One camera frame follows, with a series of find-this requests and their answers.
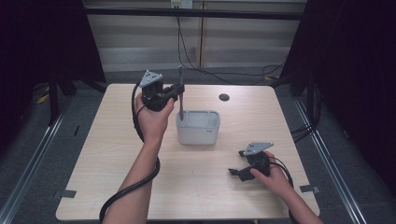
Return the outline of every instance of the table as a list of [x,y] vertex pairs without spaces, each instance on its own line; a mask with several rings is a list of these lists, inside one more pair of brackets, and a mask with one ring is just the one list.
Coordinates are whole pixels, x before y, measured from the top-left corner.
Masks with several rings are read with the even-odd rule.
[[[98,109],[76,167],[66,187],[74,198],[62,198],[60,220],[98,219],[129,171],[142,142],[132,122],[133,84],[112,84]],[[259,181],[241,182],[228,168],[248,166],[238,155],[249,142],[273,142],[268,150],[281,159],[294,187],[311,209],[319,209],[292,141],[274,90],[270,87],[186,85],[184,109],[216,110],[221,124],[215,145],[186,146],[177,141],[175,110],[159,154],[161,171],[153,181],[149,220],[262,219],[288,217],[288,207]],[[223,102],[222,93],[230,96]]]

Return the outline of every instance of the white bin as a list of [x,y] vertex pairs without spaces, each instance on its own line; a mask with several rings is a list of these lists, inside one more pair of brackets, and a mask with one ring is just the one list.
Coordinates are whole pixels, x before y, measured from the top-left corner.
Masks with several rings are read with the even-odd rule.
[[185,110],[177,113],[177,138],[184,145],[213,145],[218,139],[220,115],[213,110]]

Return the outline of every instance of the cable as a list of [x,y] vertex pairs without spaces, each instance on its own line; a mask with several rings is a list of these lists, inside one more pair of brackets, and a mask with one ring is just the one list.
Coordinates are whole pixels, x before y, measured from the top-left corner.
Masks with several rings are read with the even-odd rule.
[[[289,184],[291,185],[292,188],[294,188],[294,184],[293,184],[293,179],[291,178],[290,172],[288,170],[288,168],[286,167],[285,163],[283,163],[280,159],[275,158],[275,157],[268,157],[270,159],[275,159],[277,161],[279,161],[281,164],[278,164],[276,162],[272,162],[270,161],[270,164],[275,165],[277,167],[279,167],[280,169],[283,170],[283,172],[286,174],[286,177],[288,178]],[[294,218],[293,214],[291,213],[291,211],[289,210],[289,218],[292,224],[298,224],[297,220]]]
[[[134,127],[136,128],[137,134],[139,135],[140,139],[142,140],[142,142],[144,142],[144,138],[143,138],[143,134],[142,131],[140,130],[140,127],[138,126],[138,119],[137,116],[139,115],[139,112],[146,107],[145,105],[143,105],[138,111],[137,113],[135,113],[135,109],[134,109],[134,98],[135,98],[135,93],[136,93],[136,89],[139,86],[140,82],[136,83],[136,85],[134,86],[134,90],[132,91],[132,114],[133,114],[133,118],[134,118]],[[146,185],[148,182],[150,182],[152,179],[154,179],[155,176],[157,176],[157,174],[160,172],[161,169],[161,163],[160,163],[160,158],[157,157],[157,161],[155,162],[155,169],[154,171],[147,176],[146,178],[140,180],[139,182],[132,184],[131,186],[120,190],[119,192],[117,192],[116,194],[114,194],[111,198],[109,198],[105,204],[102,206],[102,209],[100,210],[99,213],[99,220],[100,223],[103,223],[103,220],[105,218],[106,215],[106,211],[108,209],[108,207],[113,204],[116,200],[122,198],[123,196],[127,195],[128,193],[139,189],[141,187],[143,187],[144,185]]]
[[315,92],[314,94],[316,95],[315,97],[315,102],[316,102],[316,112],[314,115],[314,120],[310,123],[308,126],[303,126],[300,127],[297,130],[294,130],[291,132],[291,134],[298,133],[297,135],[293,136],[294,143],[297,143],[307,137],[309,134],[311,134],[317,127],[321,115],[321,102],[322,102],[322,97],[320,92],[318,91],[318,88],[315,87]]
[[[181,32],[180,18],[179,18],[179,17],[177,17],[177,26],[178,26],[178,29],[177,29],[177,30],[178,30],[178,35],[177,35],[177,52],[178,52],[178,60],[179,60],[180,64],[181,64],[184,68],[186,68],[186,69],[188,69],[188,70],[197,71],[197,72],[200,72],[200,73],[203,73],[203,74],[211,75],[212,77],[215,77],[215,78],[217,78],[217,79],[219,79],[219,80],[221,80],[221,81],[224,81],[224,82],[226,82],[226,83],[228,83],[228,84],[232,84],[232,85],[249,85],[249,86],[253,86],[253,85],[256,85],[256,84],[262,82],[263,77],[264,77],[265,75],[268,75],[268,74],[271,74],[271,73],[275,72],[277,69],[279,69],[280,67],[283,67],[283,65],[284,65],[284,63],[266,65],[266,66],[264,66],[264,68],[262,69],[262,73],[261,73],[261,74],[231,73],[231,72],[212,73],[212,72],[208,72],[208,71],[203,70],[203,69],[196,68],[196,67],[192,64],[192,62],[191,62],[191,60],[190,60],[190,58],[189,58],[189,55],[188,55],[188,53],[187,53],[186,44],[185,44],[185,42],[184,42],[184,37],[183,37],[183,34],[182,34],[182,32]],[[182,42],[182,44],[183,44],[184,53],[185,53],[185,55],[186,55],[186,58],[187,58],[187,61],[189,62],[190,67],[186,66],[186,65],[181,61],[180,39],[181,39],[181,42]],[[271,66],[275,66],[276,68],[273,69],[273,70],[271,70],[271,71],[269,71],[269,72],[264,73],[264,70],[265,70],[267,67],[271,67]],[[250,77],[260,77],[260,79],[258,79],[257,81],[254,81],[254,82],[252,82],[252,83],[249,83],[249,84],[240,84],[240,83],[231,82],[231,81],[229,81],[229,80],[227,80],[227,79],[224,79],[224,78],[222,78],[222,77],[219,77],[219,76],[217,76],[217,75],[250,76]]]

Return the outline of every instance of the finger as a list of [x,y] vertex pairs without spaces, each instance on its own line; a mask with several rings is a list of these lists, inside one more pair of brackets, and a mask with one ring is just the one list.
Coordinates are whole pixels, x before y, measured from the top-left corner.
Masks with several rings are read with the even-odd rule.
[[269,152],[269,151],[264,151],[264,152],[265,152],[265,154],[267,154],[267,156],[270,158],[270,161],[271,161],[271,162],[276,162],[276,159],[275,159],[274,154],[272,154],[272,153]]
[[257,169],[251,168],[250,173],[254,175],[254,177],[258,178],[262,183],[266,181],[265,175],[262,174],[262,172],[258,171]]
[[166,106],[165,106],[165,108],[163,109],[163,112],[164,112],[167,116],[169,116],[169,115],[171,114],[171,112],[173,111],[174,107],[175,107],[175,101],[174,101],[173,98],[170,98],[170,99],[168,100],[168,102],[166,103]]

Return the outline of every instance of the dark curtain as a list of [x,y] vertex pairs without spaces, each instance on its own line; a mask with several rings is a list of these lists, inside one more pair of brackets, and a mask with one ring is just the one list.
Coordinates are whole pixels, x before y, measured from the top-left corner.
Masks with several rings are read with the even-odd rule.
[[[338,16],[334,8],[344,1],[321,2],[308,1],[307,9],[330,19],[322,28],[301,23],[282,75],[302,68],[291,83],[297,93],[313,75],[326,105],[396,195],[396,3],[346,0]],[[313,57],[309,42],[326,38]]]
[[87,16],[62,7],[82,7],[82,2],[0,2],[2,151],[32,98],[33,86],[48,82],[50,74],[58,83],[106,82]]

